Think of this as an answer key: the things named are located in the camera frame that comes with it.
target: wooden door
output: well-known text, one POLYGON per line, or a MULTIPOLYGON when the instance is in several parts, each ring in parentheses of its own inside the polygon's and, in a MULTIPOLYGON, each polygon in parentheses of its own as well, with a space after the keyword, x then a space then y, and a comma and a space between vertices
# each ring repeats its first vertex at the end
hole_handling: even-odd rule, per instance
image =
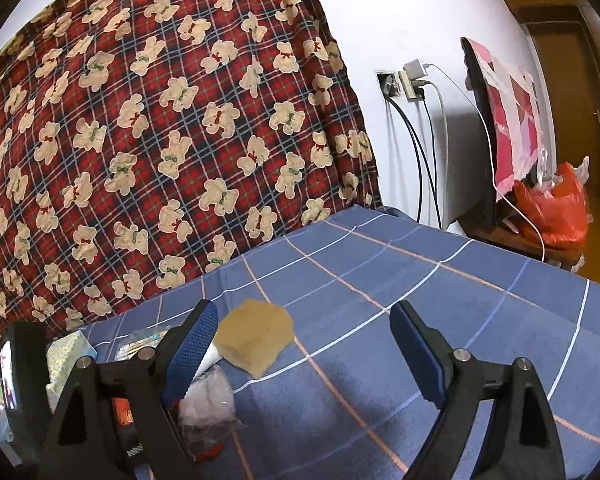
POLYGON ((600 196, 600 75, 582 24, 528 23, 544 72, 558 164, 589 155, 587 191, 600 196))

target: white wall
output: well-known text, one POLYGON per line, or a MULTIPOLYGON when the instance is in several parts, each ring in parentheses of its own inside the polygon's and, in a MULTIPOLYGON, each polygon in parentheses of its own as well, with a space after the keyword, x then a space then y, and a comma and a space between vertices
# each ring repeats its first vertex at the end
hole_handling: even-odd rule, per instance
MULTIPOLYGON (((53 0, 22 0, 0 31, 0 47, 53 0)), ((414 58, 435 63, 463 87, 464 66, 460 37, 479 41, 505 62, 525 68, 539 80, 536 64, 522 29, 503 0, 320 0, 331 31, 340 45, 352 86, 360 99, 367 133, 378 160, 382 198, 415 217, 418 172, 405 127, 394 115, 396 132, 389 133, 384 100, 376 71, 397 71, 414 58)), ((429 78, 442 89, 449 124, 447 193, 443 186, 443 137, 440 108, 434 89, 427 86, 438 148, 438 188, 446 195, 444 216, 454 219, 478 199, 488 178, 484 129, 475 109, 437 70, 429 78)), ((431 146, 429 125, 421 105, 400 99, 421 139, 431 146)), ((436 225, 429 187, 423 174, 422 221, 436 225)))

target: blue gripper pad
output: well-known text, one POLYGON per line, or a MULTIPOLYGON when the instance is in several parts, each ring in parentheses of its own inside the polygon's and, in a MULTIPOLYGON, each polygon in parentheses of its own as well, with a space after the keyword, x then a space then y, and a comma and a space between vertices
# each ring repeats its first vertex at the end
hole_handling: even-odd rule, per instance
POLYGON ((406 300, 392 306, 389 326, 422 397, 442 409, 453 374, 451 346, 440 332, 424 324, 406 300))
POLYGON ((160 394, 165 408, 184 398, 217 330, 218 309, 208 302, 167 366, 166 382, 160 394))

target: wooden table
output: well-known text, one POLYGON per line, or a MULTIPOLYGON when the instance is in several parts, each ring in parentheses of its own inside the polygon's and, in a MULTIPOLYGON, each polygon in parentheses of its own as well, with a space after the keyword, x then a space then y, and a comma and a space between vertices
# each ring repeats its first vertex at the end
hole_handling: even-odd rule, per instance
MULTIPOLYGON (((524 254, 530 258, 540 260, 542 258, 542 246, 538 242, 532 242, 523 237, 522 234, 515 234, 506 227, 498 225, 495 229, 489 230, 480 222, 474 220, 474 215, 467 213, 458 219, 458 223, 464 233, 474 240, 500 247, 514 253, 524 254)), ((578 263, 582 256, 581 250, 560 250, 551 247, 545 247, 544 260, 559 262, 560 268, 571 270, 578 263)))

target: metal screw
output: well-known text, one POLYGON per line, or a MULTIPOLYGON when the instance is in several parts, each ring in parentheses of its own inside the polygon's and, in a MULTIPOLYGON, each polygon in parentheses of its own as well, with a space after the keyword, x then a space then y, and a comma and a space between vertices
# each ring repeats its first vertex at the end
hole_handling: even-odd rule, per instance
POLYGON ((454 357, 458 359, 458 361, 462 361, 463 363, 465 363, 469 359, 471 359, 471 354, 468 350, 465 350, 464 348, 456 348, 454 350, 454 357))
POLYGON ((155 355, 155 349, 151 346, 145 346, 138 350, 138 358, 142 361, 148 361, 155 355))
POLYGON ((531 370, 534 366, 531 364, 531 361, 526 357, 521 357, 518 359, 518 366, 523 369, 525 372, 531 370))
POLYGON ((85 355, 83 357, 78 358, 78 360, 75 362, 75 365, 81 370, 84 370, 85 368, 89 368, 92 362, 93 359, 88 355, 85 355))

